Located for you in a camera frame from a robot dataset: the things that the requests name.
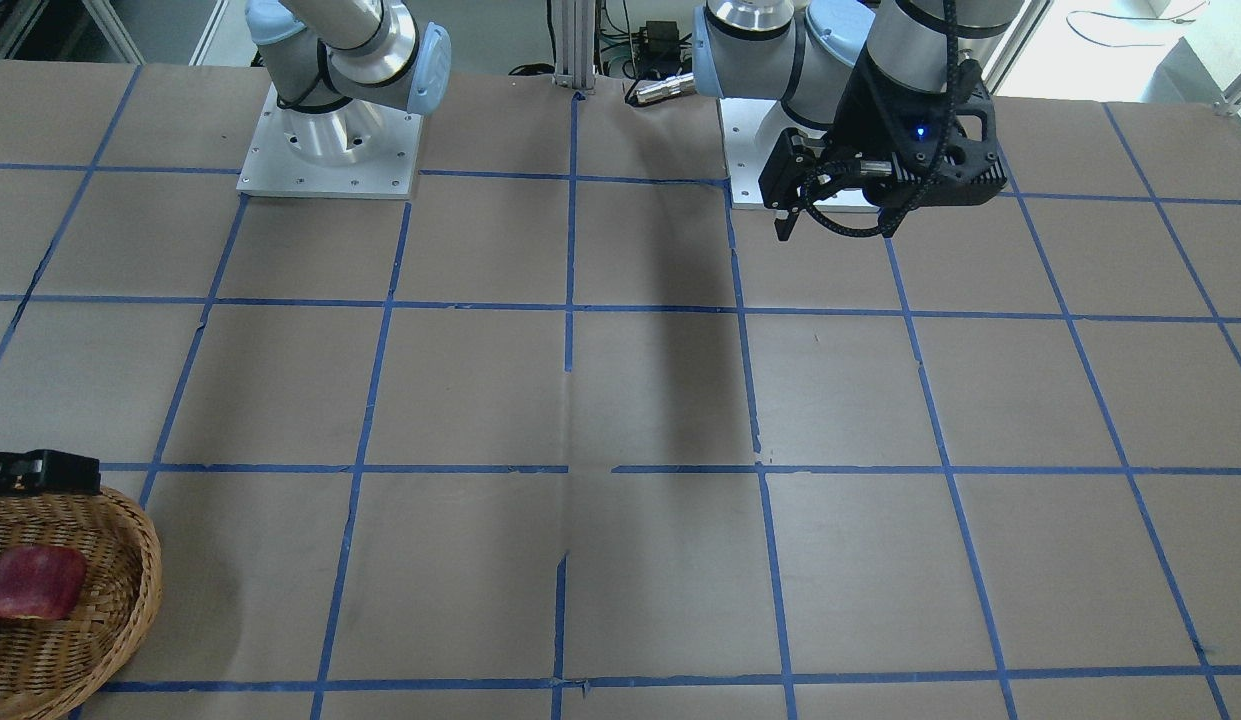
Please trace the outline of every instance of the blue grid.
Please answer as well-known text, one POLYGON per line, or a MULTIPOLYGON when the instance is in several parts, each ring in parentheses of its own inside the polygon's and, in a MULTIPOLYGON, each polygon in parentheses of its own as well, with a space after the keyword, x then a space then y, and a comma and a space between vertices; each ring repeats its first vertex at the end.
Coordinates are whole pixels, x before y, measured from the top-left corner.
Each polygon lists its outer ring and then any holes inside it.
MULTIPOLYGON (((101 165, 99 160, 104 154, 105 146, 108 145, 109 138, 113 135, 114 128, 117 128, 118 119, 122 118, 123 110, 127 108, 127 101, 130 99, 132 88, 135 87, 137 77, 139 77, 140 70, 137 68, 135 73, 132 74, 130 82, 128 82, 125 92, 123 92, 120 104, 118 104, 108 129, 101 142, 98 150, 96 150, 93 160, 89 165, 53 165, 53 164, 15 164, 15 163, 0 163, 0 169, 17 169, 17 170, 71 170, 72 173, 84 173, 79 187, 73 196, 73 200, 62 218, 62 222, 57 227, 57 231, 50 241, 47 252, 45 252, 43 258, 38 263, 38 268, 35 271, 34 277, 29 284, 29 290, 24 295, 0 295, 0 300, 17 300, 20 305, 15 315, 12 315, 11 323, 6 334, 0 341, 0 360, 2 360, 4 353, 7 350, 7 345, 11 341, 12 334, 17 329, 21 315, 25 307, 30 302, 102 302, 102 304, 171 304, 171 305, 201 305, 204 313, 201 313, 201 326, 195 331, 194 340, 191 341, 189 353, 186 355, 186 361, 182 367, 180 381, 177 381, 176 392, 172 396, 171 405, 168 407, 166 421, 163 426, 163 436, 160 436, 158 447, 154 449, 153 461, 150 462, 104 462, 102 469, 104 470, 144 470, 145 484, 141 492, 141 502, 148 502, 151 495, 154 482, 159 473, 172 473, 174 470, 186 470, 186 473, 347 473, 352 475, 349 498, 349 516, 345 525, 345 533, 341 541, 340 562, 338 562, 338 572, 335 585, 333 585, 333 601, 331 608, 329 610, 326 634, 324 636, 319 670, 313 682, 261 682, 261 683, 238 683, 238 682, 114 682, 104 686, 104 691, 113 693, 145 693, 145 691, 284 691, 284 693, 311 693, 313 706, 311 706, 311 719, 318 720, 321 716, 321 705, 324 693, 329 691, 444 691, 446 689, 511 689, 511 691, 551 691, 552 698, 552 720, 560 720, 561 718, 561 693, 565 688, 597 688, 597 686, 609 686, 609 688, 635 688, 635 686, 706 686, 706 685, 779 685, 784 688, 786 691, 786 710, 788 711, 789 720, 797 720, 798 708, 795 701, 794 688, 797 685, 829 685, 829 684, 875 684, 875 683, 954 683, 954 682, 998 682, 1003 689, 1004 700, 1008 710, 1008 715, 1011 720, 1016 719, 1016 708, 1014 706, 1011 696, 1011 680, 1031 680, 1031 679, 1069 679, 1069 678, 1160 678, 1160 677, 1201 677, 1204 678, 1212 693, 1216 708, 1219 710, 1220 718, 1224 720, 1229 719, 1229 711, 1224 706, 1222 696, 1220 696, 1219 686, 1216 683, 1217 677, 1231 677, 1241 675, 1241 665, 1211 665, 1205 657, 1201 643, 1193 624, 1193 618, 1190 612, 1188 612, 1186 603, 1184 603, 1181 592, 1179 592, 1176 578, 1172 572, 1170 565, 1167 560, 1165 552, 1163 550, 1160 539, 1152 523, 1149 510, 1147 510, 1144 497, 1140 494, 1140 488, 1138 487, 1136 478, 1140 475, 1241 475, 1241 468, 1149 468, 1149 466, 1132 466, 1127 461, 1127 454, 1122 444, 1122 439, 1118 436, 1118 430, 1114 427, 1114 421, 1112 415, 1109 415, 1108 405, 1106 405, 1103 392, 1101 392, 1100 382, 1096 381, 1095 370, 1091 367, 1091 362, 1087 358, 1086 350, 1083 348, 1081 335, 1077 333, 1076 323, 1078 320, 1095 320, 1095 322, 1155 322, 1155 323, 1211 323, 1215 324, 1222 333, 1225 341, 1227 341, 1229 348, 1234 353, 1234 356, 1239 361, 1241 367, 1241 354, 1234 343, 1231 334, 1229 334, 1229 325, 1241 324, 1241 317, 1222 317, 1215 309, 1214 303, 1210 300, 1205 286, 1201 283, 1201 278, 1193 268, 1190 258, 1188 258, 1186 251, 1179 241, 1176 228, 1165 214, 1165 204, 1200 204, 1200 205, 1241 205, 1241 200, 1212 200, 1212 199, 1165 199, 1159 197, 1149 184, 1144 174, 1144 169, 1140 168, 1136 153, 1132 151, 1129 143, 1123 137, 1122 128, 1116 118, 1113 118, 1112 110, 1108 108, 1106 113, 1109 115, 1109 123, 1113 124, 1114 133, 1122 142, 1124 150, 1129 159, 1132 160, 1133 168, 1140 174, 1140 180, 1145 184, 1145 190, 1149 192, 1147 197, 1128 197, 1128 196, 1087 196, 1087 195, 1065 195, 1065 192, 1023 192, 1019 190, 1016 179, 1010 178, 1011 190, 1010 192, 1004 192, 1005 196, 1016 197, 1019 206, 1021 206, 1023 217, 1026 220, 1028 227, 1030 228, 1033 242, 1035 242, 1036 250, 1039 252, 1040 259, 1047 273, 1051 287, 1059 302, 1059 313, 962 313, 962 312, 926 312, 926 310, 913 310, 908 305, 908 297, 905 293, 903 277, 900 274, 898 261, 895 256, 894 242, 890 238, 885 240, 886 251, 889 252, 889 259, 891 269, 894 269, 894 278, 896 284, 896 290, 898 292, 900 310, 890 309, 813 309, 813 307, 751 307, 745 304, 745 295, 742 290, 742 277, 740 277, 740 264, 738 254, 736 254, 735 245, 735 232, 730 218, 730 191, 725 181, 717 181, 717 179, 670 179, 670 181, 655 181, 655 179, 644 178, 602 178, 602 176, 581 176, 578 170, 576 170, 576 159, 578 159, 578 146, 576 146, 576 138, 578 138, 578 103, 585 99, 583 96, 573 96, 571 99, 571 165, 570 174, 522 174, 522 173, 455 173, 455 170, 423 170, 422 174, 426 176, 458 176, 458 178, 534 178, 534 179, 557 179, 557 181, 570 182, 570 227, 568 227, 568 283, 566 283, 566 297, 562 305, 555 304, 483 304, 483 302, 412 302, 412 300, 396 300, 395 293, 397 290, 397 282, 400 282, 400 272, 402 256, 405 256, 406 241, 408 241, 408 226, 410 226, 410 205, 406 206, 405 216, 402 217, 401 232, 400 232, 400 245, 397 245, 393 272, 391 274, 391 282, 388 290, 386 293, 386 299, 382 302, 376 300, 323 300, 323 299, 299 299, 299 300, 273 300, 273 299, 221 299, 217 297, 218 283, 223 277, 223 269, 228 263, 233 242, 237 235, 237 228, 241 226, 241 220, 244 216, 246 206, 248 206, 248 200, 243 196, 240 200, 240 209, 235 215, 232 227, 230 228, 226 243, 223 243, 223 252, 221 261, 218 262, 218 268, 216 276, 213 276, 212 284, 210 284, 208 293, 205 297, 127 297, 127 295, 32 295, 36 286, 38 286, 40 278, 43 274, 45 268, 53 258, 55 251, 57 250, 63 232, 67 230, 68 223, 73 217, 73 211, 79 206, 82 195, 84 195, 86 186, 94 176, 94 173, 208 173, 208 174, 236 174, 240 170, 230 168, 114 168, 114 165, 101 165), (726 218, 728 220, 728 245, 731 250, 731 273, 733 273, 733 289, 735 289, 735 307, 715 307, 715 305, 576 305, 575 304, 575 190, 578 182, 642 182, 642 184, 710 184, 710 186, 721 187, 724 190, 724 206, 726 210, 726 218), (1050 261, 1047 259, 1045 248, 1039 237, 1035 223, 1033 223, 1033 217, 1030 210, 1028 210, 1026 199, 1072 199, 1072 200, 1087 200, 1087 201, 1112 201, 1112 202, 1150 202, 1158 209, 1164 225, 1167 225, 1167 231, 1176 246, 1176 251, 1181 256, 1188 272, 1193 276, 1193 281, 1198 284, 1203 299, 1206 302, 1209 309, 1209 317, 1144 317, 1144 315, 1075 315, 1069 310, 1067 302, 1064 299, 1064 293, 1060 290, 1059 283, 1055 279, 1054 271, 1051 269, 1050 261), (195 364, 196 354, 199 354, 199 346, 201 336, 204 336, 205 328, 212 320, 212 309, 216 305, 282 305, 282 307, 381 307, 382 309, 382 323, 381 331, 379 333, 379 343, 376 350, 376 360, 374 360, 372 377, 369 385, 369 401, 367 411, 364 416, 364 430, 359 438, 357 456, 356 461, 351 466, 288 466, 288 464, 171 464, 171 462, 163 461, 163 451, 166 447, 166 441, 169 437, 169 430, 172 427, 172 421, 177 413, 177 407, 180 407, 181 397, 184 395, 184 389, 186 386, 189 374, 195 364), (936 447, 939 451, 941 466, 776 466, 766 464, 764 462, 756 461, 752 466, 617 466, 613 469, 614 473, 661 473, 661 474, 678 474, 678 473, 738 473, 738 474, 756 474, 758 478, 759 488, 759 500, 762 505, 763 528, 762 533, 766 535, 767 541, 767 555, 771 572, 772 582, 772 596, 774 596, 774 621, 776 621, 776 634, 777 642, 779 642, 781 650, 781 673, 779 674, 753 674, 753 675, 738 675, 738 677, 701 677, 701 675, 675 675, 666 678, 652 678, 652 677, 602 677, 602 678, 589 678, 587 680, 573 680, 565 678, 563 665, 565 665, 565 618, 566 611, 566 583, 568 582, 568 557, 562 557, 557 574, 556 574, 556 588, 555 588, 555 657, 553 657, 553 673, 550 678, 514 678, 514 679, 457 679, 457 678, 436 678, 436 679, 365 679, 365 680, 331 680, 328 679, 329 662, 331 662, 333 647, 336 642, 336 629, 338 618, 340 618, 341 597, 344 593, 344 580, 347 571, 349 555, 351 550, 351 541, 355 533, 355 524, 357 518, 357 503, 360 495, 360 480, 364 478, 365 473, 395 473, 395 474, 413 474, 413 473, 493 473, 493 474, 506 474, 506 473, 547 473, 547 474, 565 474, 568 473, 566 466, 372 466, 365 462, 365 456, 367 454, 367 444, 370 437, 370 430, 374 423, 374 406, 376 406, 376 396, 379 391, 379 375, 381 375, 381 369, 383 366, 383 350, 386 350, 387 336, 390 331, 390 325, 392 320, 392 310, 395 309, 410 309, 411 307, 444 307, 446 309, 457 310, 521 310, 521 312, 552 312, 565 314, 565 358, 563 365, 566 370, 571 369, 571 338, 573 338, 573 324, 575 313, 710 313, 710 314, 731 314, 733 313, 738 318, 738 334, 740 334, 740 350, 742 350, 742 358, 745 361, 745 395, 747 395, 748 407, 750 407, 750 420, 751 420, 751 432, 753 439, 753 448, 756 454, 761 452, 759 442, 759 427, 757 416, 757 403, 753 389, 753 374, 752 362, 750 358, 750 340, 748 340, 748 318, 752 315, 859 315, 859 317, 884 317, 884 318, 900 318, 905 323, 905 328, 908 331, 908 340, 911 341, 916 359, 918 360, 918 374, 920 382, 926 397, 928 416, 932 423, 932 430, 934 431, 936 447), (967 319, 1023 319, 1023 320, 1049 320, 1049 322, 1064 322, 1067 324, 1069 331, 1071 331, 1071 338, 1073 345, 1078 353, 1078 358, 1086 371, 1088 384, 1095 392, 1096 402, 1100 405, 1101 413, 1104 416, 1106 428, 1109 432, 1109 437, 1113 441, 1114 449, 1119 457, 1118 466, 953 466, 949 462, 948 452, 944 447, 944 436, 939 427, 939 416, 937 416, 934 397, 932 397, 930 391, 930 382, 926 374, 926 364, 922 356, 921 345, 917 338, 917 331, 915 328, 916 318, 967 318, 967 319), (943 474, 946 483, 951 492, 951 498, 954 505, 954 511, 959 530, 963 536, 963 542, 967 550, 968 561, 970 565, 972 577, 975 580, 975 587, 978 597, 980 597, 982 611, 984 611, 987 632, 990 636, 992 653, 994 653, 995 669, 994 670, 953 670, 953 672, 900 672, 900 673, 835 673, 835 674, 795 674, 793 672, 792 660, 789 658, 788 647, 788 629, 786 628, 786 611, 784 611, 784 592, 781 587, 781 560, 779 551, 776 547, 774 540, 774 516, 771 511, 769 502, 769 488, 767 478, 769 475, 783 475, 783 474, 795 474, 795 473, 817 473, 817 474, 928 474, 938 475, 943 474), (1116 665, 1116 667, 1050 667, 1049 669, 1010 669, 1005 665, 1001 655, 1000 642, 998 638, 998 629, 994 621, 994 614, 992 614, 992 607, 989 598, 987 597, 987 588, 984 585, 984 578, 982 578, 980 565, 978 564, 978 557, 975 552, 975 544, 973 544, 967 526, 967 519, 962 505, 962 497, 958 492, 954 477, 958 474, 1073 474, 1073 475, 1122 475, 1128 480, 1128 487, 1132 490, 1133 500, 1140 510, 1142 521, 1145 524, 1147 534, 1149 534, 1150 544, 1155 550, 1159 560, 1160 569, 1165 575, 1168 587, 1172 592, 1174 601, 1176 601, 1176 610, 1181 614, 1181 621, 1184 623, 1184 629, 1186 629, 1188 637, 1193 642, 1193 647, 1198 653, 1199 664, 1196 665, 1116 665)), ((81 708, 74 711, 74 719, 82 715, 81 708)))

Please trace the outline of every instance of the red apple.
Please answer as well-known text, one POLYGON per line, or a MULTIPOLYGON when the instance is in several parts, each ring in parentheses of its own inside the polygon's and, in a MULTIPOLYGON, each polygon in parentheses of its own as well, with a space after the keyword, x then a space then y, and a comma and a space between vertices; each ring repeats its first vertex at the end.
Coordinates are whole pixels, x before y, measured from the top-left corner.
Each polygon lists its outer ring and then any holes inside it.
POLYGON ((84 578, 86 559, 72 547, 7 547, 0 555, 0 618, 68 618, 84 578))

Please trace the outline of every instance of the table surface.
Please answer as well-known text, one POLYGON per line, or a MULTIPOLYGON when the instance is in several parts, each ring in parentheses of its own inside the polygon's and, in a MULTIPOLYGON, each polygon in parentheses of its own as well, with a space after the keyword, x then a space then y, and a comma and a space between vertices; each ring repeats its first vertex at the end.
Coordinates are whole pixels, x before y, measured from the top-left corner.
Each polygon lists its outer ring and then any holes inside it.
POLYGON ((781 245, 702 97, 457 76, 405 204, 237 195, 267 87, 0 61, 0 451, 166 565, 81 718, 1241 718, 1236 122, 781 245))

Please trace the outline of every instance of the braided black cable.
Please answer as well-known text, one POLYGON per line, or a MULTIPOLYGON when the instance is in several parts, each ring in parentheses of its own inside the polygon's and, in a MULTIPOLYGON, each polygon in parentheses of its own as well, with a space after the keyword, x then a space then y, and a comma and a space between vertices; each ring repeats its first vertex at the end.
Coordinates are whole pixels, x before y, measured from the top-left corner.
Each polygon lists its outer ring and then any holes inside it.
POLYGON ((848 225, 839 223, 836 220, 830 218, 829 215, 824 215, 819 209, 817 209, 817 201, 812 200, 813 194, 817 190, 817 184, 820 182, 820 175, 827 174, 830 178, 835 178, 834 174, 827 173, 827 169, 838 169, 831 165, 839 165, 838 163, 825 164, 812 174, 808 174, 805 181, 802 184, 802 192, 798 192, 798 204, 808 215, 812 216, 822 227, 827 231, 840 233, 846 237, 872 237, 872 236, 885 236, 890 237, 900 223, 903 222, 905 215, 912 214, 922 204, 922 199, 926 197, 931 189, 939 184, 939 164, 943 163, 946 150, 948 150, 949 137, 953 133, 953 125, 958 119, 958 4, 957 0, 944 0, 944 129, 939 133, 939 140, 936 142, 936 150, 931 154, 931 164, 927 165, 927 173, 923 181, 915 187, 912 195, 908 200, 903 202, 901 209, 882 210, 879 217, 879 222, 871 228, 853 228, 848 225))

